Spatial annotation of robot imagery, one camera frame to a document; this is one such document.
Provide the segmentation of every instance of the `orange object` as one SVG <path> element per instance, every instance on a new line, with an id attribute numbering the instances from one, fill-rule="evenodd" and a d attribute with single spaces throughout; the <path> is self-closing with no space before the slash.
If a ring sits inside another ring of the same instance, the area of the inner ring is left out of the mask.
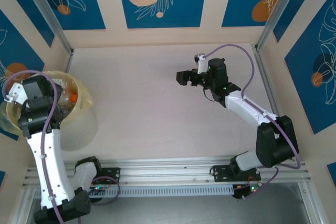
<path id="1" fill-rule="evenodd" d="M 77 94 L 72 94 L 70 95 L 70 101 L 73 103 L 77 102 L 78 95 Z"/>

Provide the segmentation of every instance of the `white floor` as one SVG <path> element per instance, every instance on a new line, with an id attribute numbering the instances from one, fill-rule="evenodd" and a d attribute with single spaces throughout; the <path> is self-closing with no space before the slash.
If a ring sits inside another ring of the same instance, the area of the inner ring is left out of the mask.
<path id="1" fill-rule="evenodd" d="M 250 44 L 240 45 L 253 53 Z M 65 160 L 235 155 L 253 148 L 256 132 L 244 120 L 208 101 L 201 87 L 175 80 L 176 72 L 195 68 L 195 54 L 218 46 L 76 49 L 70 74 L 94 98 L 98 131 L 85 148 L 64 152 Z M 214 57 L 226 59 L 231 82 L 246 84 L 251 65 L 242 51 L 223 48 Z M 246 95 L 270 110 L 257 66 Z"/>

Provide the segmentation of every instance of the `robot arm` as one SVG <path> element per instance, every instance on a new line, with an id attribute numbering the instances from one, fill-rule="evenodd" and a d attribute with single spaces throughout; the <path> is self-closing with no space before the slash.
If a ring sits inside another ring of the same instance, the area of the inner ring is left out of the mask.
<path id="1" fill-rule="evenodd" d="M 57 86 L 58 98 L 62 88 Z M 22 105 L 18 126 L 27 137 L 27 142 L 33 152 L 41 186 L 41 210 L 34 214 L 36 223 L 58 223 L 51 200 L 54 199 L 63 221 L 86 215 L 91 210 L 88 191 L 93 178 L 101 173 L 101 166 L 95 157 L 77 162 L 75 174 L 70 183 L 66 174 L 60 147 L 60 124 L 62 112 L 57 106 L 45 135 L 45 154 L 41 154 L 42 130 L 51 110 L 54 93 L 51 84 L 43 76 L 33 76 L 15 83 L 7 102 L 17 102 Z M 47 180 L 50 181 L 53 198 L 47 190 Z"/>
<path id="2" fill-rule="evenodd" d="M 242 97 L 240 88 L 228 81 L 224 61 L 224 59 L 211 59 L 208 61 L 204 57 L 204 54 L 196 55 L 195 62 L 198 64 L 198 69 L 178 72 L 176 80 L 183 86 L 187 85 L 190 81 L 192 86 L 201 85 L 203 89 L 209 89 L 216 102 L 237 113 L 252 128 L 256 129 L 255 150 L 240 154 L 231 159 L 230 170 L 234 177 L 239 177 L 241 172 L 255 167 L 273 167 L 293 157 L 294 153 L 284 136 L 266 118 L 266 115 L 280 125 L 298 152 L 291 119 L 287 116 L 279 117 L 272 114 L 246 96 Z M 250 103 L 263 111 L 263 114 Z"/>

